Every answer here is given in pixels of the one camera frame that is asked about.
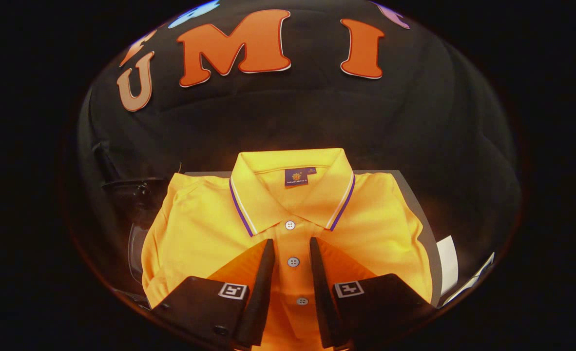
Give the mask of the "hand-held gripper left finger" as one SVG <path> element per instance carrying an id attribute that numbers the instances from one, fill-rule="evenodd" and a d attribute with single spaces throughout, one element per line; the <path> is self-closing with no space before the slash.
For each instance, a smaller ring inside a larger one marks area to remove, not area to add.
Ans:
<path id="1" fill-rule="evenodd" d="M 205 349 L 249 350 L 263 338 L 274 262 L 269 238 L 210 278 L 187 277 L 152 313 Z"/>

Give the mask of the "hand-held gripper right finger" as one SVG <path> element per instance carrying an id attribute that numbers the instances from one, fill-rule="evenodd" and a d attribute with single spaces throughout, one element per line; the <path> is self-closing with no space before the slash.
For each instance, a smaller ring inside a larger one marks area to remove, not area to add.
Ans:
<path id="1" fill-rule="evenodd" d="M 324 348 L 381 350 L 437 314 L 397 275 L 358 270 L 350 257 L 319 238 L 311 238 L 309 246 Z"/>

